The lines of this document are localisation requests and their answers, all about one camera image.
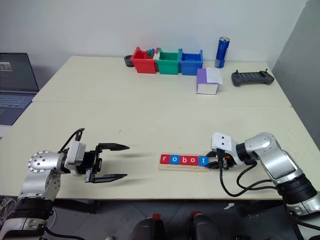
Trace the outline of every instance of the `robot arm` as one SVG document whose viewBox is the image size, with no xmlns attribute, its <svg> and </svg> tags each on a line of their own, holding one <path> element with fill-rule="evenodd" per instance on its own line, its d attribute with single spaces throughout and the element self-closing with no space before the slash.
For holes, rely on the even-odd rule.
<svg viewBox="0 0 320 240">
<path fill-rule="evenodd" d="M 95 150 L 86 151 L 80 143 L 84 128 L 74 132 L 60 151 L 39 151 L 27 162 L 28 175 L 11 214 L 0 231 L 3 239 L 42 239 L 47 219 L 53 214 L 53 203 L 61 186 L 61 175 L 71 173 L 77 177 L 85 175 L 86 183 L 107 183 L 127 174 L 107 174 L 96 177 L 101 170 L 100 153 L 104 149 L 120 151 L 129 147 L 117 143 L 99 143 Z M 64 149 L 71 142 L 70 148 Z"/>
<path fill-rule="evenodd" d="M 320 193 L 292 157 L 281 149 L 272 134 L 263 132 L 238 144 L 230 136 L 216 132 L 212 136 L 212 150 L 222 150 L 226 156 L 231 156 L 228 164 L 224 164 L 231 167 L 260 161 L 282 196 L 287 210 L 300 220 L 305 219 L 305 222 L 319 226 Z"/>
</svg>

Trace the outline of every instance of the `floor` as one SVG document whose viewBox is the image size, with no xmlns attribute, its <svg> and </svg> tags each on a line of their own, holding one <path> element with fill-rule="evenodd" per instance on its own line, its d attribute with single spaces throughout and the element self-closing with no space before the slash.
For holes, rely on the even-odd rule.
<svg viewBox="0 0 320 240">
<path fill-rule="evenodd" d="M 154 213 L 161 214 L 168 240 L 187 240 L 187 223 L 191 212 L 201 211 L 216 222 L 222 240 L 235 236 L 251 236 L 252 240 L 296 240 L 291 223 L 281 206 L 259 214 L 241 217 L 244 202 L 234 206 L 216 201 L 106 201 L 100 203 L 98 214 L 88 214 L 55 207 L 56 219 L 51 227 L 55 233 L 75 235 L 86 240 L 127 240 L 141 220 Z M 45 235 L 48 240 L 61 239 Z"/>
</svg>

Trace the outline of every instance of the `energy drink can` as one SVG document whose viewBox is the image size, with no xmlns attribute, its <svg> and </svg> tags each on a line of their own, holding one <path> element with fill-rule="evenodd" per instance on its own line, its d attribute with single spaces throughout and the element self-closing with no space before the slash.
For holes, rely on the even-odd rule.
<svg viewBox="0 0 320 240">
<path fill-rule="evenodd" d="M 215 64 L 216 68 L 223 68 L 226 61 L 227 51 L 229 47 L 230 39 L 222 36 L 219 38 L 218 50 L 216 51 Z"/>
</svg>

